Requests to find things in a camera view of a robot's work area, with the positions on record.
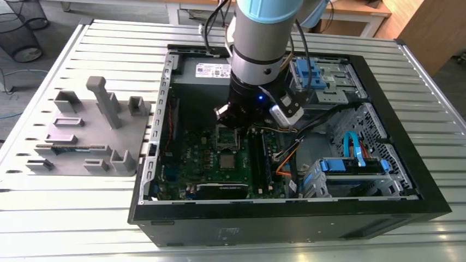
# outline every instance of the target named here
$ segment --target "aluminum slotted table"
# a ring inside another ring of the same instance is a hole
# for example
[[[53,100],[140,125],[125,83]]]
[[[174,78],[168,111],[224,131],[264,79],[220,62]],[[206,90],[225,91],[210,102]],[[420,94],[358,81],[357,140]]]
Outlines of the aluminum slotted table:
[[[300,35],[296,46],[302,51]],[[204,44],[196,26],[95,20],[78,26],[0,150],[0,258],[51,261],[464,261],[466,257],[466,125],[408,47],[393,40],[308,35],[313,52],[366,57],[453,213],[371,240],[160,249],[127,224],[136,177],[34,176],[61,90],[91,97],[105,76],[119,99],[157,102],[168,44]],[[213,45],[224,45],[214,29]]]

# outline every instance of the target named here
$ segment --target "black cable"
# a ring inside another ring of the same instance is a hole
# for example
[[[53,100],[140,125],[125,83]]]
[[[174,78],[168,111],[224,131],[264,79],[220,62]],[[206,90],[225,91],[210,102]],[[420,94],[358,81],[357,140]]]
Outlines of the black cable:
[[[7,80],[6,80],[6,74],[5,74],[5,72],[3,72],[3,69],[0,68],[0,73],[2,73],[2,82],[3,82],[3,92],[9,95],[9,96],[11,96],[14,93],[15,93],[15,90],[13,89],[13,90],[7,90]]]
[[[329,21],[326,22],[326,28],[321,31],[321,33],[324,33],[330,28],[333,21],[334,21],[336,8],[334,8],[333,1],[330,1],[330,6],[332,6],[333,10],[330,13]]]
[[[290,45],[292,45],[292,53],[294,53],[294,42],[293,42],[293,35],[290,34]]]
[[[306,137],[305,132],[312,131],[314,128],[317,128],[324,123],[326,123],[329,121],[329,119],[336,115],[336,113],[338,113],[340,111],[342,111],[345,109],[357,108],[360,106],[361,106],[360,102],[350,103],[346,105],[337,105],[332,109],[329,109],[324,114],[316,116],[309,121],[309,123],[302,128],[300,128],[300,131],[296,135],[296,139],[292,141],[289,147],[285,150],[282,150],[276,157],[280,158],[282,154],[292,152],[296,149],[296,147],[300,146],[302,140],[305,139],[305,137]]]
[[[218,14],[220,14],[220,12],[216,13],[214,22],[212,23],[212,27],[210,27],[210,30],[208,31],[208,35],[212,33],[213,27],[216,25],[216,21],[218,20]]]
[[[305,36],[305,33],[304,33],[304,28],[301,28],[301,24],[298,22],[298,19],[294,20],[294,24],[298,27],[301,39],[302,39],[304,45],[305,45],[305,54],[306,54],[306,60],[308,60],[308,71],[309,71],[309,74],[310,74],[309,78],[308,78],[308,86],[306,86],[306,88],[310,91],[312,90],[312,58],[309,56],[309,49],[308,49],[308,42],[306,42],[306,36]]]
[[[212,47],[210,47],[210,41],[208,39],[208,35],[209,35],[208,29],[209,29],[209,26],[210,26],[210,23],[212,23],[212,20],[213,20],[214,16],[217,15],[217,13],[222,9],[222,7],[228,4],[229,1],[230,0],[224,0],[222,4],[218,6],[218,8],[212,13],[210,18],[208,18],[208,21],[206,21],[206,24],[205,24],[205,31],[204,31],[204,33],[205,33],[205,45],[206,45],[206,51],[209,53],[212,52]]]
[[[229,1],[229,6],[228,6],[228,10],[226,10],[226,17],[225,17],[225,19],[222,21],[224,27],[226,27],[226,19],[228,19],[228,15],[229,15],[229,11],[230,11],[230,6],[232,6],[232,1]]]

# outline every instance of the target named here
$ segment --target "metal case frame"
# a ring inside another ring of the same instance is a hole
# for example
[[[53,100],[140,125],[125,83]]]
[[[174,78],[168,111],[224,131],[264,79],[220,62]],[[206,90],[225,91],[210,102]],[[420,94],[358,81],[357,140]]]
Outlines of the metal case frame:
[[[157,160],[156,154],[146,157],[140,168],[129,223],[141,227],[158,246],[368,239],[413,221],[431,220],[452,211],[365,58],[330,53],[312,55],[345,57],[353,64],[420,200],[145,205],[140,202],[142,178],[148,176],[144,166],[149,160]],[[170,73],[172,69],[166,69],[162,85],[170,82]]]

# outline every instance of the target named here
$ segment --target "gray floor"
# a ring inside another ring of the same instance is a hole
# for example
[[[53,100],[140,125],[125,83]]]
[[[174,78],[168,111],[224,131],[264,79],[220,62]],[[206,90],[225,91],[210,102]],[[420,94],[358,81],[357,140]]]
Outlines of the gray floor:
[[[46,15],[51,21],[50,27],[37,32],[37,37],[46,53],[45,57],[37,62],[21,64],[15,63],[0,50],[0,68],[6,73],[21,69],[49,70],[83,17],[169,23],[169,16],[165,8],[140,8],[122,5],[74,3],[71,6],[73,12],[66,13],[62,11],[59,2],[42,1],[42,4]],[[6,6],[5,2],[0,0],[0,13],[10,12],[9,6]],[[194,15],[206,18],[209,14],[202,13]],[[181,22],[186,25],[197,25],[200,23],[189,19],[189,14],[186,12],[181,12]],[[35,94],[37,88],[42,83],[43,77],[41,73],[27,72],[6,78],[9,89],[15,86],[17,92],[13,96],[0,92],[0,117],[23,112]],[[466,92],[463,90],[466,86],[466,64],[459,65],[455,60],[451,60],[436,75],[435,80],[447,93],[461,115],[466,117],[466,103],[464,103],[464,101],[466,101]],[[17,121],[18,117],[0,119],[0,140],[7,138]]]

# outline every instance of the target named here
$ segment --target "wire mesh trash bin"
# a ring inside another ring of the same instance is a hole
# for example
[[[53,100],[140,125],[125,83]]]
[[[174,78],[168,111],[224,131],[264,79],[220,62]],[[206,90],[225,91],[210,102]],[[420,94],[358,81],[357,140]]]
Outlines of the wire mesh trash bin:
[[[22,15],[14,13],[0,14],[0,47],[21,63],[31,62],[43,55],[43,49],[26,20]]]
[[[14,12],[27,19],[31,30],[39,30],[50,25],[39,0],[6,0]]]

